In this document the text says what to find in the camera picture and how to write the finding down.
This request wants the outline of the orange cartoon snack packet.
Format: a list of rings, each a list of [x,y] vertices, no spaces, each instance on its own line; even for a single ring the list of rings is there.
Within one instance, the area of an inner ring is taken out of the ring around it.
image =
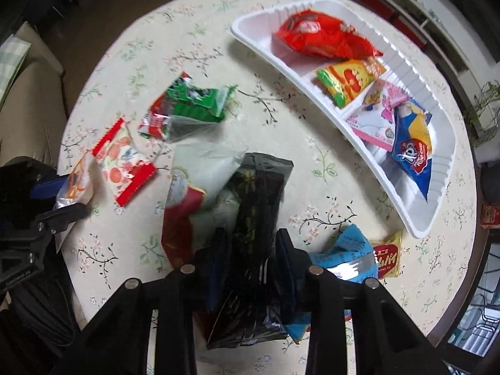
[[[345,108],[372,82],[386,73],[387,68],[373,57],[349,59],[315,71],[319,82],[338,108]]]

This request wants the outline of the gold and red snack packet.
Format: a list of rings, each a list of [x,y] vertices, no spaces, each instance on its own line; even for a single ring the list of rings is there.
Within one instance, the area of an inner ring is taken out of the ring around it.
[[[384,240],[370,242],[378,266],[378,279],[396,278],[399,275],[402,239],[403,232],[400,230]]]

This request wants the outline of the red storage box left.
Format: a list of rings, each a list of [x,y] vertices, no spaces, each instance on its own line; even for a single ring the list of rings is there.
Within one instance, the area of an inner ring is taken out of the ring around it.
[[[394,14],[394,9],[385,0],[359,0],[365,8],[370,9],[384,19],[389,19]]]

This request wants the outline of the hanging plant on stand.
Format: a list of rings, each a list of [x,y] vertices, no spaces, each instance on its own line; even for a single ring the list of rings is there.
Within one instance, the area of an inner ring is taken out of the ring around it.
[[[473,147],[486,144],[499,135],[499,81],[487,81],[463,116]]]

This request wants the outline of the green and red snack packet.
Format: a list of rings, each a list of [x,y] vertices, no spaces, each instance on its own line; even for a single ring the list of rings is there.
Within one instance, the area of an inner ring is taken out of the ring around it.
[[[225,119],[236,86],[201,88],[182,72],[149,107],[137,127],[146,137],[175,142],[207,130]]]

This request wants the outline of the pink snack packet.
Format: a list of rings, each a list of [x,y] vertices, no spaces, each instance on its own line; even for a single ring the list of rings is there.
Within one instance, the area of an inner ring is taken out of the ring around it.
[[[395,140],[395,108],[408,99],[401,87],[387,80],[376,80],[347,124],[363,141],[390,152]]]

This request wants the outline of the white red fruit-print packet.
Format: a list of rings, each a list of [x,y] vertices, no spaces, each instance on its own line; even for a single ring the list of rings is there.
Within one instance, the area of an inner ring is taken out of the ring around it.
[[[127,123],[118,118],[92,149],[103,180],[118,206],[124,208],[157,172],[134,145]]]

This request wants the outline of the red storage box right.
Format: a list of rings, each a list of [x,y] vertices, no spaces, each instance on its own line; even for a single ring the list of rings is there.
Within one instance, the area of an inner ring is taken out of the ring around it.
[[[410,39],[415,45],[417,45],[421,50],[425,50],[428,45],[428,40],[425,36],[407,19],[404,17],[397,17],[392,20],[392,25],[401,31],[402,34]]]

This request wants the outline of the black snack bag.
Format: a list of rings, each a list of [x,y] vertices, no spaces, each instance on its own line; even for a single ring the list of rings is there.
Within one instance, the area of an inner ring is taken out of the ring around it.
[[[235,227],[228,231],[233,262],[227,293],[213,315],[213,324],[204,324],[210,350],[286,336],[268,292],[267,267],[275,246],[281,197],[292,170],[293,162],[287,159],[248,152],[229,181],[239,201]]]

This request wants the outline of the white translucent snack packet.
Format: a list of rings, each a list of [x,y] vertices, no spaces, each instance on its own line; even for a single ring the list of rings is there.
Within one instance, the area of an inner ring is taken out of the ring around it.
[[[93,161],[92,152],[87,151],[77,162],[57,193],[55,210],[66,209],[75,204],[87,207],[89,201],[93,198],[93,180],[91,177]]]

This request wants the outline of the white TV console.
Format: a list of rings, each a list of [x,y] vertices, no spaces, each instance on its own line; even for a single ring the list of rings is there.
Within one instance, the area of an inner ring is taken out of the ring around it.
[[[499,63],[472,25],[448,0],[385,0],[402,11],[443,56],[458,80],[478,87],[499,79]]]

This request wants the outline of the white and red snack bag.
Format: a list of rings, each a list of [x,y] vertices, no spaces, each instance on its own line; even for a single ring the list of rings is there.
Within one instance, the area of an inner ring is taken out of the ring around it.
[[[207,141],[175,148],[161,236],[172,268],[189,263],[217,228],[235,227],[239,201],[227,184],[244,156]]]

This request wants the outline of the light blue snack packet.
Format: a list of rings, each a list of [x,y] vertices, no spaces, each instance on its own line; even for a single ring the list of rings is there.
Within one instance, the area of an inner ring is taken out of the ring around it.
[[[275,252],[281,266],[278,280],[281,287],[281,323],[293,342],[299,343],[310,325],[310,311],[306,309],[305,273],[319,266],[337,278],[362,283],[378,277],[373,246],[355,224],[350,224],[326,252],[308,253],[293,246],[285,228],[275,236]]]

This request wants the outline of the beige sofa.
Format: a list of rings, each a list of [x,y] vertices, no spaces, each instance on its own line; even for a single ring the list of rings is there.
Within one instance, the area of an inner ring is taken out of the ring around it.
[[[56,167],[67,122],[63,66],[27,21],[12,40],[30,49],[1,103],[1,164],[29,157]]]

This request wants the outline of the blue Tipo snack packet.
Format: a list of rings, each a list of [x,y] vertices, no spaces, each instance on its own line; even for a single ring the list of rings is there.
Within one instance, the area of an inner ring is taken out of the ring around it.
[[[433,148],[428,127],[431,117],[431,113],[412,97],[399,104],[394,113],[392,157],[417,185],[425,200],[431,183]]]

